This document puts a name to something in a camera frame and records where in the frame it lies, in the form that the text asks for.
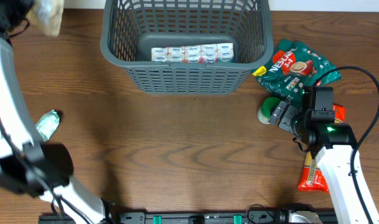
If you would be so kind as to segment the pale green tissue packet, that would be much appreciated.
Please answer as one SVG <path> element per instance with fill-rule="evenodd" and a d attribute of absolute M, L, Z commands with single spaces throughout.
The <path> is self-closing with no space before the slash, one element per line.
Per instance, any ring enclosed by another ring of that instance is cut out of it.
<path fill-rule="evenodd" d="M 60 116 L 56 110 L 46 112 L 36 123 L 35 128 L 44 141 L 48 141 L 60 124 Z"/>

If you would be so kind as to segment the green lidded jar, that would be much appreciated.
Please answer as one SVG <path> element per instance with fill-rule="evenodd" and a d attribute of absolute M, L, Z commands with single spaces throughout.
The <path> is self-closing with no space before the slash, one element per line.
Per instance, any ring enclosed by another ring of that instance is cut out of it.
<path fill-rule="evenodd" d="M 281 100 L 277 97 L 269 97 L 264 100 L 257 111 L 257 117 L 261 123 L 269 124 L 271 113 L 279 105 L 280 101 Z"/>

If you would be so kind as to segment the beige paper pouch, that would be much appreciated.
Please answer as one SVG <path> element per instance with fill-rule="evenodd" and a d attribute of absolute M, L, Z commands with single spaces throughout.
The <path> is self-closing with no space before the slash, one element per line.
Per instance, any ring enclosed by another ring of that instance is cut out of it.
<path fill-rule="evenodd" d="M 64 0 L 34 0 L 26 18 L 44 35 L 57 37 L 60 33 L 64 4 Z"/>

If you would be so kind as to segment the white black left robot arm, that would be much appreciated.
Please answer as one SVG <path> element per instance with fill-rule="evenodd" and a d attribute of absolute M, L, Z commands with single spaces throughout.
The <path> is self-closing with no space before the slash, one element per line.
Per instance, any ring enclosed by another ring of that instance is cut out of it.
<path fill-rule="evenodd" d="M 116 223 L 111 205 L 74 176 L 67 148 L 44 142 L 28 112 L 16 76 L 11 31 L 33 5 L 0 1 L 0 187 L 48 202 L 61 220 Z"/>

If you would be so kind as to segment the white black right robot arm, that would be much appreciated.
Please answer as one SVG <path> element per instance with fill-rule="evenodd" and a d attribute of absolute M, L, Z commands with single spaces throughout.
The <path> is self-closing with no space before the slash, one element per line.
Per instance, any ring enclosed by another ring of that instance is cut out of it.
<path fill-rule="evenodd" d="M 281 100 L 267 110 L 269 123 L 306 145 L 327 182 L 339 223 L 379 223 L 379 213 L 368 189 L 352 128 L 335 122 L 331 87 L 307 86 L 302 107 Z"/>

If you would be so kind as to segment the red spaghetti packet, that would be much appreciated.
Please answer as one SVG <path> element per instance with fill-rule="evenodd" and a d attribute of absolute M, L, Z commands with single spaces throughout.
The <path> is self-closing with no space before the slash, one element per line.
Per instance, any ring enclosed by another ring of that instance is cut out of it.
<path fill-rule="evenodd" d="M 333 110 L 335 111 L 335 123 L 343 123 L 346 115 L 345 107 L 334 104 Z M 311 157 L 310 152 L 306 154 L 301 179 L 297 189 L 300 192 L 320 191 L 329 194 L 327 182 L 317 166 L 316 160 Z"/>

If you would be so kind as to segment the green Nescafe coffee bag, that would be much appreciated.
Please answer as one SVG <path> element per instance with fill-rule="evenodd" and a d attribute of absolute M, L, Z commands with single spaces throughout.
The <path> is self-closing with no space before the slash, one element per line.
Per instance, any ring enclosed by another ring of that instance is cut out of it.
<path fill-rule="evenodd" d="M 322 78 L 335 65 L 305 43 L 282 40 L 267 64 L 252 70 L 256 81 L 273 96 L 301 107 L 305 86 L 325 85 L 341 79 L 339 72 Z"/>

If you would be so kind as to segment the white Kleenex tissue multipack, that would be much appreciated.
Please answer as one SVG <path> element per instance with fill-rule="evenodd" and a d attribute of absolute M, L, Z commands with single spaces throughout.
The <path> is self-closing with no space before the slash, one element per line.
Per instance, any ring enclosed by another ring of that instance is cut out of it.
<path fill-rule="evenodd" d="M 233 43 L 203 44 L 181 47 L 154 47 L 151 60 L 173 63 L 231 63 L 234 59 Z"/>

